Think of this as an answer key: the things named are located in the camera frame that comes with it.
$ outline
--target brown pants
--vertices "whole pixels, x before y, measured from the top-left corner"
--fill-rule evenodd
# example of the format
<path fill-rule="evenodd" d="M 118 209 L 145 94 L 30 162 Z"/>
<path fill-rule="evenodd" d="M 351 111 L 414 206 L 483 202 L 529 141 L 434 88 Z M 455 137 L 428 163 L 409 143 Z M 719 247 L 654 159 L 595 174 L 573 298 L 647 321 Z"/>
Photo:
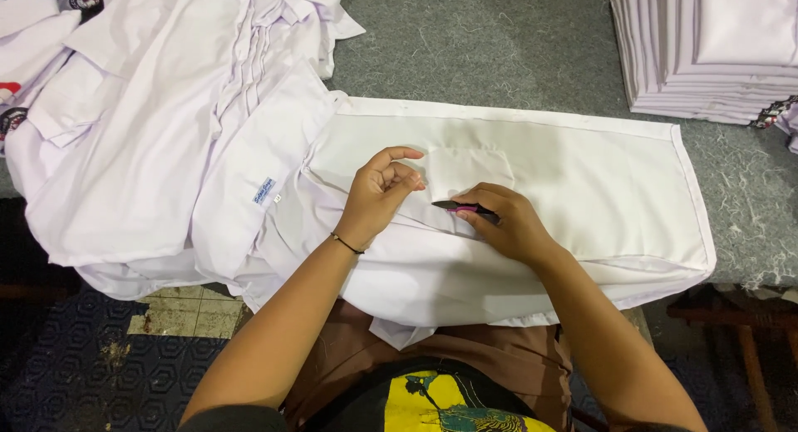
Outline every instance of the brown pants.
<path fill-rule="evenodd" d="M 566 428 L 572 367 L 570 356 L 554 339 L 556 326 L 445 326 L 397 351 L 369 332 L 372 318 L 342 299 L 335 303 L 286 397 L 289 430 L 304 424 L 375 365 L 422 355 L 473 366 L 518 395 L 540 421 L 554 430 Z"/>

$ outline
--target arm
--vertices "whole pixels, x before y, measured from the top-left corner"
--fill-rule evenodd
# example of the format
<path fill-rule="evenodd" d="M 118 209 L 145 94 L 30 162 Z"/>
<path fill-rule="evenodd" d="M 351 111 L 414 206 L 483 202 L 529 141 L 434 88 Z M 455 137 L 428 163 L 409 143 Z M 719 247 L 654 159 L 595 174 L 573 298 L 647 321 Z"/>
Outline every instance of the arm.
<path fill-rule="evenodd" d="M 423 154 L 387 148 L 357 171 L 335 233 L 364 250 L 382 232 L 404 198 L 423 190 L 421 175 L 396 159 Z M 277 409 L 321 331 L 357 261 L 332 237 L 320 244 L 274 296 L 219 353 L 203 376 L 180 423 L 212 407 L 255 404 Z"/>
<path fill-rule="evenodd" d="M 473 212 L 457 213 L 498 252 L 538 275 L 611 430 L 653 422 L 706 432 L 673 373 L 574 256 L 554 242 L 529 200 L 487 183 L 454 200 L 478 202 L 501 218 L 494 226 Z"/>

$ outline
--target black string bracelet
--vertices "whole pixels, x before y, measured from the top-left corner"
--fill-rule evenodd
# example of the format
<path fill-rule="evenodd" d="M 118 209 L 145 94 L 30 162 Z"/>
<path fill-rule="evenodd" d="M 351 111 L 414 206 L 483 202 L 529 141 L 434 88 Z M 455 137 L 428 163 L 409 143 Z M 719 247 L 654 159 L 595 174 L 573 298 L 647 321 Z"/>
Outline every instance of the black string bracelet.
<path fill-rule="evenodd" d="M 334 232 L 331 232 L 330 235 L 333 236 L 333 240 L 337 240 L 338 242 L 343 243 L 344 246 L 349 248 L 350 250 L 352 250 L 352 252 L 354 254 L 365 254 L 365 252 L 359 252 L 358 250 L 354 249 L 353 247 L 350 247 L 348 243 L 344 242 L 343 240 L 341 240 L 340 237 L 338 237 L 338 234 L 335 234 Z"/>

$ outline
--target left hand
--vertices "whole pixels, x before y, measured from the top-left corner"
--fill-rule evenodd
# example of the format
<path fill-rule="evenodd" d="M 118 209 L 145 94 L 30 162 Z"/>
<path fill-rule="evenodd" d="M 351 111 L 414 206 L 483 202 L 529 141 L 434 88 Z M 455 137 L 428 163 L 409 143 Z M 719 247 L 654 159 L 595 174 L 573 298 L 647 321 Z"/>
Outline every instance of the left hand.
<path fill-rule="evenodd" d="M 409 147 L 388 147 L 357 170 L 335 234 L 358 251 L 371 245 L 394 218 L 399 205 L 413 191 L 423 191 L 421 174 L 400 159 L 421 159 L 424 153 Z"/>

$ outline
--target tiled floor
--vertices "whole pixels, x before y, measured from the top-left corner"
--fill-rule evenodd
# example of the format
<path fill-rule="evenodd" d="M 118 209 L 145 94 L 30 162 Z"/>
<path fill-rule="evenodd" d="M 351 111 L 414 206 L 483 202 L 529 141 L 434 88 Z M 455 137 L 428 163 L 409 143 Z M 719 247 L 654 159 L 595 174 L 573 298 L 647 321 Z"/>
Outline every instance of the tiled floor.
<path fill-rule="evenodd" d="M 203 286 L 161 289 L 138 302 L 149 308 L 131 318 L 128 334 L 230 338 L 245 307 L 241 297 Z"/>

